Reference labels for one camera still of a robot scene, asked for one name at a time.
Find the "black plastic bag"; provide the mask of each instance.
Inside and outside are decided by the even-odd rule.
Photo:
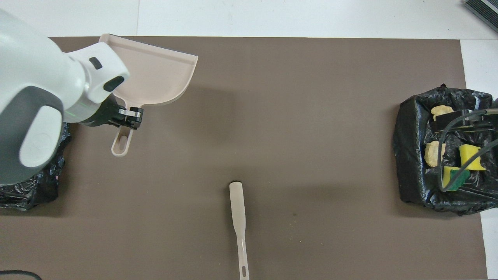
[[[59,140],[59,146],[54,157],[35,176],[13,185],[0,186],[0,207],[16,208],[25,211],[40,203],[47,203],[57,198],[59,179],[64,157],[64,148],[71,141],[68,132],[69,125],[64,123],[63,132]]]
[[[425,145],[439,140],[432,133],[430,110],[446,105],[453,110],[496,108],[490,94],[465,89],[447,88],[444,84],[428,92],[415,95],[399,106],[394,128],[393,148],[400,198],[432,208],[439,212],[451,211],[458,215],[474,214],[495,208],[498,204],[497,149],[481,156],[486,171],[471,171],[471,177],[457,191],[442,192],[437,184],[438,168],[425,163]],[[495,131],[450,132],[445,143],[442,164],[461,166],[459,146],[472,144],[484,147],[497,138]]]

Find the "white floor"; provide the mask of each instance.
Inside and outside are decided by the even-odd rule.
[[[1,0],[46,36],[161,35],[461,39],[467,87],[498,97],[498,34],[462,0]],[[481,214],[498,279],[498,209]]]

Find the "brown table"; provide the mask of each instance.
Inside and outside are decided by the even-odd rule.
[[[400,102],[465,88],[458,41],[135,39],[199,55],[190,87],[145,108],[124,158],[113,127],[73,126],[60,197],[1,210],[0,269],[238,279],[228,185],[240,180],[252,279],[486,278],[479,215],[401,202],[391,148]]]

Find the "dustpan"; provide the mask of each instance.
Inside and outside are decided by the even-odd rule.
[[[109,45],[130,72],[130,78],[113,91],[126,108],[171,103],[185,92],[194,74],[197,56],[104,34],[99,42]],[[121,126],[111,152],[128,153],[133,130]]]

